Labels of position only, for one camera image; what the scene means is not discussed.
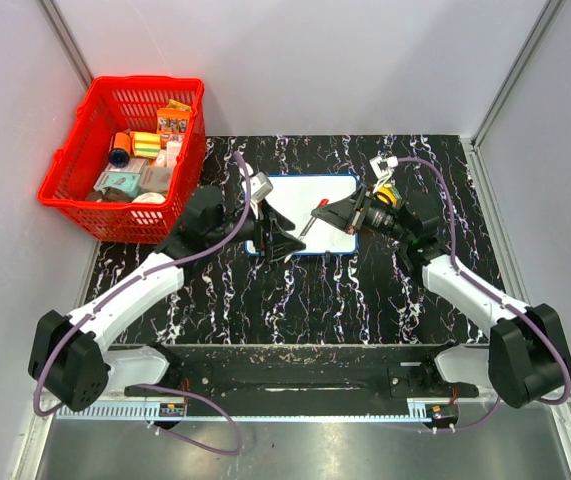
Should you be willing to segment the white blue-framed whiteboard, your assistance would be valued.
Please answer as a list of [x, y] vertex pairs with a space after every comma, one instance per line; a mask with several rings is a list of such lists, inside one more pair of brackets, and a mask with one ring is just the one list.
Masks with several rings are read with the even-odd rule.
[[359, 246], [358, 233], [347, 227], [342, 214], [334, 214], [340, 200], [354, 194], [359, 180], [351, 174], [270, 175], [273, 190], [266, 200], [278, 213], [290, 220], [295, 228], [290, 234], [298, 237], [313, 220], [301, 242], [306, 248], [296, 256], [351, 255]]

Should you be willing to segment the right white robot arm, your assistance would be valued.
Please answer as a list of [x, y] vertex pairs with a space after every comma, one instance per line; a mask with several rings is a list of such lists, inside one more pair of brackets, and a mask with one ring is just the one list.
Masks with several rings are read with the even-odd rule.
[[360, 187], [312, 215], [346, 234], [368, 229], [397, 241], [404, 274], [487, 337], [486, 347], [441, 348], [419, 373], [425, 392], [441, 396], [454, 384], [482, 386], [513, 408], [550, 403], [555, 390], [567, 400], [571, 354], [559, 314], [545, 303], [530, 306], [510, 297], [460, 263], [437, 236], [442, 213], [429, 196], [413, 193], [391, 203]]

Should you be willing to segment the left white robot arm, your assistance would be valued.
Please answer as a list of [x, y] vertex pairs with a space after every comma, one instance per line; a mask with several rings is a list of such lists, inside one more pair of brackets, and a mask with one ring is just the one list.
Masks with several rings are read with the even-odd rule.
[[197, 188], [169, 235], [133, 272], [66, 315], [51, 310], [41, 317], [28, 364], [34, 396], [48, 391], [79, 412], [103, 394], [128, 387], [173, 394], [182, 381], [176, 355], [160, 344], [114, 351], [114, 341], [229, 243], [253, 241], [269, 262], [303, 250], [294, 228], [266, 200], [229, 214], [219, 188]]

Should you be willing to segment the orange juice carton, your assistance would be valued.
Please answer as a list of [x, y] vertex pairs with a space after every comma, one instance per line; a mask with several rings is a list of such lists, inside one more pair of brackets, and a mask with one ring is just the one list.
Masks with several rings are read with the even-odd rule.
[[380, 184], [375, 188], [375, 197], [385, 203], [397, 207], [402, 202], [402, 196], [391, 182]]

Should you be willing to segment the white round container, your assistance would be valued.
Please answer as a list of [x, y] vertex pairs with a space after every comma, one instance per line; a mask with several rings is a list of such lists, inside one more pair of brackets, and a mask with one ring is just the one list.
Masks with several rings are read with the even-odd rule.
[[166, 201], [164, 195], [157, 192], [146, 192], [143, 193], [132, 200], [133, 203], [140, 204], [163, 204]]

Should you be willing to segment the brown pink box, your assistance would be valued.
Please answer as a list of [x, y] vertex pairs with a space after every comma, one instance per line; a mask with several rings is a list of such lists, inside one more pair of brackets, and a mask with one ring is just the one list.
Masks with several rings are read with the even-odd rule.
[[173, 169], [160, 166], [146, 166], [140, 174], [139, 189], [143, 193], [159, 193], [165, 195], [170, 188]]

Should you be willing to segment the orange snack box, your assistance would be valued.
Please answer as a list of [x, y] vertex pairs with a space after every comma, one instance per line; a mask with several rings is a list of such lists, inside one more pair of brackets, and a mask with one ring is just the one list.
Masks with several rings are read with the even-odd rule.
[[185, 133], [191, 113], [177, 108], [161, 108], [157, 111], [157, 132], [159, 134]]

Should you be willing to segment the teal box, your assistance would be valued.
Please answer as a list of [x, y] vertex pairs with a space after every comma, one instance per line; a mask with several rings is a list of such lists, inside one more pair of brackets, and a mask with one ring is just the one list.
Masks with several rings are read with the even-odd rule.
[[139, 193], [141, 175], [131, 172], [104, 171], [94, 184], [94, 190], [105, 192], [108, 188], [116, 189], [130, 198]]

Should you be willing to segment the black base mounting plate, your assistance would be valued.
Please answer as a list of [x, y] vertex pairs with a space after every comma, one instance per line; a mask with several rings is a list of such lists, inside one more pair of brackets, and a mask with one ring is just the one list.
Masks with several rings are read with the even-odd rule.
[[474, 386], [421, 378], [419, 366], [384, 363], [186, 362], [156, 387], [201, 395], [236, 417], [409, 416], [408, 401], [475, 398]]

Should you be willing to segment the yellow striped box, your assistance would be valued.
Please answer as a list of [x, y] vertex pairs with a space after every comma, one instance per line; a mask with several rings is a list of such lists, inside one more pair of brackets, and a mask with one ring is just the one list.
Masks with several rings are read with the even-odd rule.
[[156, 159], [161, 150], [161, 137], [158, 133], [132, 131], [131, 150], [135, 157]]

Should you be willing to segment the blue orange can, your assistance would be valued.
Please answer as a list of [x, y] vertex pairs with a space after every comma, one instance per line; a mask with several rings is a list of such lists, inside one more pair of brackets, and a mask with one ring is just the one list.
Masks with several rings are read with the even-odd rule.
[[125, 167], [130, 161], [131, 137], [128, 133], [116, 133], [111, 142], [108, 152], [109, 163], [116, 168]]

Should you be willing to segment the red plastic shopping basket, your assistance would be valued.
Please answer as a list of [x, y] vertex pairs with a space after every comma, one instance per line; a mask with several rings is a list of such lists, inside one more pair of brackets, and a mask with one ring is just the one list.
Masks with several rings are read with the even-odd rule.
[[[197, 187], [206, 156], [204, 82], [169, 76], [100, 76], [76, 109], [74, 123], [38, 190], [54, 208], [101, 242], [159, 243]], [[151, 132], [169, 100], [192, 107], [172, 182], [161, 204], [89, 202], [87, 195], [108, 164], [114, 134]]]

